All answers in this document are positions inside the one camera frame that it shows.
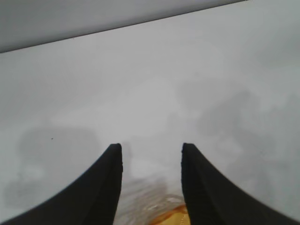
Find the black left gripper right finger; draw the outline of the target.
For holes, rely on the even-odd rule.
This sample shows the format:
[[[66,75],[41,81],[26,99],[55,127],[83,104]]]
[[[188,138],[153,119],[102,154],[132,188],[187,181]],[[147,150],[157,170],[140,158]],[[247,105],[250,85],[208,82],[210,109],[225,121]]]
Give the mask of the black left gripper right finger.
[[[181,186],[193,225],[297,225],[228,180],[192,143],[184,143]]]

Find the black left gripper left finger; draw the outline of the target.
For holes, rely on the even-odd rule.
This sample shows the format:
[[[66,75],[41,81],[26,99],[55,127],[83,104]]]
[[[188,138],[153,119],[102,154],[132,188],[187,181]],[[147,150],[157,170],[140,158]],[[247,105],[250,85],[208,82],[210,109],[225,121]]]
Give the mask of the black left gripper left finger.
[[[6,225],[111,225],[122,184],[122,147],[111,144],[78,179]]]

